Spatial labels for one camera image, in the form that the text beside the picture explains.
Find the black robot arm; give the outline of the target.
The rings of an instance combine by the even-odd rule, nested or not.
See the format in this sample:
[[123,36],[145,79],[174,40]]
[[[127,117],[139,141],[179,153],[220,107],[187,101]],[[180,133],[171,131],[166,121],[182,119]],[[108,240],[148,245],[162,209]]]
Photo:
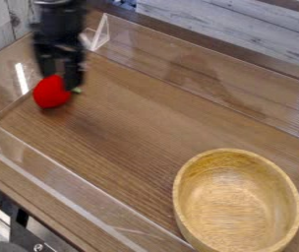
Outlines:
[[38,22],[32,23],[34,57],[41,75],[59,73],[61,63],[64,89],[76,89],[84,79],[85,46],[80,33],[85,21],[85,0],[34,0]]

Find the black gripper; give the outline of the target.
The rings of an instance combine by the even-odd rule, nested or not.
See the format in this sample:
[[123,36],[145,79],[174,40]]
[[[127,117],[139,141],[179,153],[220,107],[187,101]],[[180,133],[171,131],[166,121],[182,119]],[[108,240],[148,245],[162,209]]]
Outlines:
[[56,57],[72,58],[64,62],[64,87],[67,91],[77,88],[84,79],[81,64],[85,60],[84,45],[77,32],[64,36],[46,36],[38,31],[33,32],[33,49],[41,75],[46,78],[56,72]]

